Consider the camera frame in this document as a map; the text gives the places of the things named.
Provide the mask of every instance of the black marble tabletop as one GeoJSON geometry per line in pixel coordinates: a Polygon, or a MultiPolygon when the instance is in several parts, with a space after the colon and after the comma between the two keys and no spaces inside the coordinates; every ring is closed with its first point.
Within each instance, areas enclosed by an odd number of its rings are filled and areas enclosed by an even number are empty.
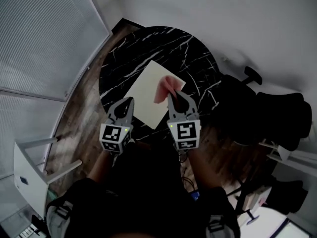
{"type": "MultiPolygon", "coordinates": [[[[140,29],[119,41],[107,55],[100,72],[99,93],[107,112],[122,99],[148,63],[153,60],[186,82],[182,91],[196,102],[201,120],[214,106],[209,91],[222,74],[207,47],[193,35],[176,28],[140,29]]],[[[147,143],[169,136],[168,112],[155,130],[133,118],[132,137],[147,143]]]]}

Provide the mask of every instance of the black chair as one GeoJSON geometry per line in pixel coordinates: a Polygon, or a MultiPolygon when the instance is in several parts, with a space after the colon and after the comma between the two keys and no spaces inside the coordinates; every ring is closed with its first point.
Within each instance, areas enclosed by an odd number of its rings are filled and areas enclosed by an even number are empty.
{"type": "Polygon", "coordinates": [[[272,190],[263,207],[271,208],[284,215],[299,211],[308,194],[303,189],[301,180],[277,181],[272,178],[270,186],[272,190]]]}
{"type": "Polygon", "coordinates": [[[219,101],[215,110],[216,125],[223,128],[240,145],[256,144],[269,139],[294,151],[301,138],[309,135],[312,124],[311,106],[300,93],[256,94],[246,84],[262,84],[260,75],[250,67],[243,81],[225,75],[213,92],[219,101]]]}

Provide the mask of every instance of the white paper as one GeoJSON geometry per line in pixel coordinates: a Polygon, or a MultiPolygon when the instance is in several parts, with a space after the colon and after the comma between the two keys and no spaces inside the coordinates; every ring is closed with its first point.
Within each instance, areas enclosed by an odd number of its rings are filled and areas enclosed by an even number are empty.
{"type": "Polygon", "coordinates": [[[162,103],[154,103],[159,81],[164,76],[177,78],[183,83],[182,88],[186,83],[152,60],[125,95],[125,97],[134,98],[133,115],[152,129],[156,129],[168,110],[167,98],[162,103]]]}

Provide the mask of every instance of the floor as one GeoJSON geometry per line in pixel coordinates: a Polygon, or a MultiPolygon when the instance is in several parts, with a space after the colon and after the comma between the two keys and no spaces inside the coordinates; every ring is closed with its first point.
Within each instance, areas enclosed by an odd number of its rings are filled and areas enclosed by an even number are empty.
{"type": "MultiPolygon", "coordinates": [[[[99,97],[99,73],[104,58],[115,43],[137,29],[131,25],[125,25],[109,39],[81,79],[66,107],[56,133],[61,140],[53,144],[46,170],[48,174],[51,174],[77,159],[81,159],[83,164],[51,184],[50,189],[58,195],[65,192],[74,181],[86,177],[102,152],[99,130],[100,124],[106,120],[107,116],[99,97]]],[[[240,146],[230,138],[219,140],[218,131],[214,127],[207,128],[202,137],[206,159],[210,167],[216,170],[228,192],[236,187],[237,178],[243,180],[246,177],[251,167],[251,159],[257,166],[255,176],[270,175],[273,171],[266,157],[270,153],[268,148],[260,145],[240,146]]],[[[189,178],[197,188],[188,160],[182,163],[181,174],[189,178]]],[[[184,179],[184,186],[188,191],[193,190],[193,185],[184,179]]]]}

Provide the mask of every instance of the white stool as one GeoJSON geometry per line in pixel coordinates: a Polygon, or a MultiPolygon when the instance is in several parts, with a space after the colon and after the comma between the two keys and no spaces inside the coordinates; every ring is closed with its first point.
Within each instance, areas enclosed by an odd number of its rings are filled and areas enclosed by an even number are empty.
{"type": "Polygon", "coordinates": [[[25,149],[54,142],[57,142],[55,137],[26,143],[15,142],[14,144],[14,184],[24,199],[42,218],[45,215],[46,196],[50,183],[82,164],[81,160],[77,160],[50,176],[44,175],[33,163],[25,149]]]}

